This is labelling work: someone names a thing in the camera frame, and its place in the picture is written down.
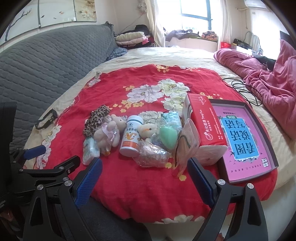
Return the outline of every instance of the window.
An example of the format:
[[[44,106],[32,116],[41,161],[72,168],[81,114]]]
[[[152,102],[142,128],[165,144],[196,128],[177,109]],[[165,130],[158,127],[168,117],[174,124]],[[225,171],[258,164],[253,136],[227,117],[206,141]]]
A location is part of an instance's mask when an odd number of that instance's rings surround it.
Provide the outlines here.
[[[180,0],[182,28],[212,30],[210,0]]]
[[[213,30],[221,24],[218,0],[157,0],[159,17],[166,31],[192,29],[194,33]]]

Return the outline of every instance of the plastic bag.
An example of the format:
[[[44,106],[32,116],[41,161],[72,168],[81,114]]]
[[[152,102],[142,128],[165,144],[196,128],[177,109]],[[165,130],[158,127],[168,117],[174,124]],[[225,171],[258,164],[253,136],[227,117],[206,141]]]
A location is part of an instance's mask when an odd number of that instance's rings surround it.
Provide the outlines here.
[[[187,119],[173,151],[173,172],[181,176],[187,167],[187,161],[195,155],[200,145],[200,136],[191,119]]]
[[[144,140],[139,141],[138,148],[139,155],[133,159],[142,167],[165,167],[170,158],[169,152]]]
[[[172,152],[182,131],[181,120],[178,112],[164,113],[161,117],[157,132],[152,135],[151,142]]]
[[[92,137],[88,137],[83,142],[82,163],[84,165],[89,165],[95,157],[100,157],[100,150],[98,149],[96,141]]]

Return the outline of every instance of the white stuffed toy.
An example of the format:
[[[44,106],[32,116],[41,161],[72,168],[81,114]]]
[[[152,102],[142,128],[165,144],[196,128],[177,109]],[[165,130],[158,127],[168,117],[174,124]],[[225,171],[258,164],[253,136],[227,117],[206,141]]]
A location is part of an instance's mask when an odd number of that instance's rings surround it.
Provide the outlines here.
[[[114,114],[107,115],[104,118],[104,123],[94,133],[100,152],[107,156],[110,154],[111,147],[116,147],[120,141],[120,133],[126,128],[126,121]]]
[[[153,123],[139,125],[137,131],[143,140],[151,142],[152,135],[157,132],[157,125]]]

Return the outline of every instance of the white floor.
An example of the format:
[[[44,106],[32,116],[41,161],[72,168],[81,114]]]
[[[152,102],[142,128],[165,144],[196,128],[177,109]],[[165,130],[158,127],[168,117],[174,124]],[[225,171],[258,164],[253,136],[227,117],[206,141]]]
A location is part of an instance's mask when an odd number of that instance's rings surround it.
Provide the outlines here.
[[[262,202],[267,222],[269,241],[276,241],[287,227],[296,211],[296,176],[281,188],[275,190],[271,197]],[[222,233],[225,236],[232,215],[225,218]],[[153,241],[163,241],[166,236],[174,241],[191,241],[202,222],[145,224]]]

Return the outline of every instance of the blue rubber pad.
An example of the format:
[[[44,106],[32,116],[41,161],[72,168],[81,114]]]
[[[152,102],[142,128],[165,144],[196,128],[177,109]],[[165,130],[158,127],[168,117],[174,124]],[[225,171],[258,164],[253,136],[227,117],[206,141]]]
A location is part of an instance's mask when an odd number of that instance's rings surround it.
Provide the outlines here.
[[[36,146],[34,148],[28,149],[24,152],[23,158],[25,160],[30,160],[32,158],[43,155],[46,152],[46,147],[43,145]]]
[[[203,203],[212,208],[215,204],[213,189],[192,159],[187,162],[187,170]]]
[[[89,196],[91,195],[91,192],[96,185],[96,182],[98,181],[102,171],[102,161],[101,159],[97,158],[95,164],[93,164],[93,166],[77,188],[75,200],[77,208],[80,208],[82,205],[85,205],[87,203]]]

